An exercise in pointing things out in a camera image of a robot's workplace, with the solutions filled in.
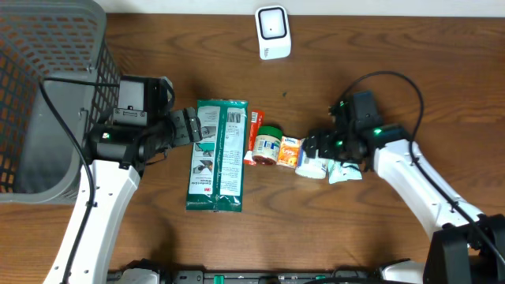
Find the light green tissue packet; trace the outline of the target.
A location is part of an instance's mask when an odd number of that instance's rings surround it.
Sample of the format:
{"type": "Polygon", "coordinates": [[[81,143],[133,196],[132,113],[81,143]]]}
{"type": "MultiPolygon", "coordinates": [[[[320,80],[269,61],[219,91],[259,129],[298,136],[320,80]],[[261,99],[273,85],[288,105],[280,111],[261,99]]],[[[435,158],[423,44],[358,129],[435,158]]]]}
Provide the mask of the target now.
{"type": "Polygon", "coordinates": [[[327,172],[328,182],[330,184],[362,179],[361,170],[355,163],[343,163],[330,160],[328,162],[327,172]]]}

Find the white tub container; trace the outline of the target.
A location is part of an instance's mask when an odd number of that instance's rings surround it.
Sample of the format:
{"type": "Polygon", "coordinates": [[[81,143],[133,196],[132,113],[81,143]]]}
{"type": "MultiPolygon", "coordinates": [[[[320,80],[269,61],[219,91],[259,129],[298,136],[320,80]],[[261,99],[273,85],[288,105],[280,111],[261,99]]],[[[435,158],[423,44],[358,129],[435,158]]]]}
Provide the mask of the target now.
{"type": "Polygon", "coordinates": [[[303,178],[324,179],[327,176],[327,161],[320,158],[309,158],[302,148],[303,142],[304,139],[301,139],[295,174],[303,178]]]}

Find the orange snack packet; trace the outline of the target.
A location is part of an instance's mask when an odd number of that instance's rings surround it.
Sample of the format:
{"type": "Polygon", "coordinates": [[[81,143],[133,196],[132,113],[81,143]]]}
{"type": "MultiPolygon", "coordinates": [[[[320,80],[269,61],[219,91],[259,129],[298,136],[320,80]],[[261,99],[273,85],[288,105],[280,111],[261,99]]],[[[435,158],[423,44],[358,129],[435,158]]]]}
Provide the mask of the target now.
{"type": "Polygon", "coordinates": [[[297,166],[300,148],[301,141],[299,139],[283,136],[281,139],[277,164],[295,169],[297,166]]]}

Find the tall green white packet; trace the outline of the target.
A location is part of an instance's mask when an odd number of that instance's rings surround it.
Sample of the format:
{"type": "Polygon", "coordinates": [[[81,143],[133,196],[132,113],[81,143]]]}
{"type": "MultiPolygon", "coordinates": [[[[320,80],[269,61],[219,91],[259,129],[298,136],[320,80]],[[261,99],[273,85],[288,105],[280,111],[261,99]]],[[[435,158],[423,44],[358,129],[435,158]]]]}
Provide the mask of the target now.
{"type": "Polygon", "coordinates": [[[248,105],[242,100],[197,102],[202,140],[193,145],[186,210],[242,210],[248,105]]]}

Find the red stick sachet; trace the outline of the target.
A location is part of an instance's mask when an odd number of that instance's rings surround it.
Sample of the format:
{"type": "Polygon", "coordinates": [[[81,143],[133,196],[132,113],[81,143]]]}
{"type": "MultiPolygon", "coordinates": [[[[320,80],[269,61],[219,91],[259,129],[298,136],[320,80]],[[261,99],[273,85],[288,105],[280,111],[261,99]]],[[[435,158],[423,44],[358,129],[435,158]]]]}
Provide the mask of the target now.
{"type": "Polygon", "coordinates": [[[262,110],[253,110],[251,113],[251,121],[249,127],[249,139],[247,152],[245,153],[244,163],[247,165],[255,166],[253,161],[253,149],[256,141],[256,136],[259,128],[264,122],[264,112],[262,110]]]}

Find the green lid jar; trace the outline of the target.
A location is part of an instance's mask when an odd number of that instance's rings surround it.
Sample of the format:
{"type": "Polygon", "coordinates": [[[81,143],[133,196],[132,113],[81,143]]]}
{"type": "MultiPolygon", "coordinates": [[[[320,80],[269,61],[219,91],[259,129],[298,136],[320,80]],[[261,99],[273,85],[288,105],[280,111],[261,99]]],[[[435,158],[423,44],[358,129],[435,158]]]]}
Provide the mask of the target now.
{"type": "Polygon", "coordinates": [[[252,160],[265,166],[275,165],[279,157],[281,140],[281,129],[273,126],[259,127],[252,150],[252,160]]]}

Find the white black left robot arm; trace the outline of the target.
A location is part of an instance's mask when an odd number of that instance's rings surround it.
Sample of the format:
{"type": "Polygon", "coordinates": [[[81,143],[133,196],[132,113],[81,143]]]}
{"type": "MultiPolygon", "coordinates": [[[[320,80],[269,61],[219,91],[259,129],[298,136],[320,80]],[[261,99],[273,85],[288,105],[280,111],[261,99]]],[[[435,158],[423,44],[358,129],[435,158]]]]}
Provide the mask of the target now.
{"type": "Polygon", "coordinates": [[[125,209],[140,175],[118,162],[96,160],[81,168],[73,213],[45,283],[108,283],[110,258],[125,209]]]}

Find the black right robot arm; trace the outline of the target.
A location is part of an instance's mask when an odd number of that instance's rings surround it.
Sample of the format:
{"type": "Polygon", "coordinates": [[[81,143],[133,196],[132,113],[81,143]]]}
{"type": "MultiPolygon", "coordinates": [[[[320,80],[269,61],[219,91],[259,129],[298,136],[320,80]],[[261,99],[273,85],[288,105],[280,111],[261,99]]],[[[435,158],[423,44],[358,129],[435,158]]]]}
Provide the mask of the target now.
{"type": "Polygon", "coordinates": [[[462,198],[429,164],[398,124],[312,130],[310,158],[364,163],[400,195],[430,240],[424,263],[384,265],[377,283],[502,283],[504,217],[486,215],[462,198]]]}

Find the white barcode scanner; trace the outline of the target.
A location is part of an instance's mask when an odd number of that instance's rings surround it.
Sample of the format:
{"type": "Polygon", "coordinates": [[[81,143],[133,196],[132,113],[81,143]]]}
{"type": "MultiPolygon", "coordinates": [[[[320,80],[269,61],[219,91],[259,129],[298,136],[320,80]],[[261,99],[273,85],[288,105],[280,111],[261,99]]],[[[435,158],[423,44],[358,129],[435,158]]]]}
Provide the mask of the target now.
{"type": "Polygon", "coordinates": [[[264,61],[287,58],[292,40],[288,13],[283,6],[264,6],[255,12],[259,55],[264,61]]]}

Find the grey plastic mesh basket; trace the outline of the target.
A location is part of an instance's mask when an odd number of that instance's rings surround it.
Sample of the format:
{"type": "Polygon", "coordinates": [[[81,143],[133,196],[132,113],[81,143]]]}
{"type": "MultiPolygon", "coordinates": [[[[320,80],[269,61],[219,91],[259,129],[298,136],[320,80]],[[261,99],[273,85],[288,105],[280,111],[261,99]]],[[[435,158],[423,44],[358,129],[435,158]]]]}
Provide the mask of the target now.
{"type": "Polygon", "coordinates": [[[1,200],[71,204],[73,146],[118,104],[107,17],[93,1],[1,4],[1,200]]]}

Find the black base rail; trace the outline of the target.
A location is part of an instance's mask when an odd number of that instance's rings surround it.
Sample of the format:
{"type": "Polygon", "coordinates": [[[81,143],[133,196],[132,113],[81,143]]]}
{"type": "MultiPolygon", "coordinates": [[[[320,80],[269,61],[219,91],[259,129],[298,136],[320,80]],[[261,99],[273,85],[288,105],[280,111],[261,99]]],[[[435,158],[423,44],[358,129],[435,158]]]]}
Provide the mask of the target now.
{"type": "Polygon", "coordinates": [[[380,277],[365,271],[337,270],[317,272],[204,272],[204,271],[178,271],[171,275],[163,276],[161,283],[173,284],[259,284],[283,283],[297,284],[322,278],[350,278],[351,283],[363,283],[368,279],[370,283],[380,282],[380,277]]]}

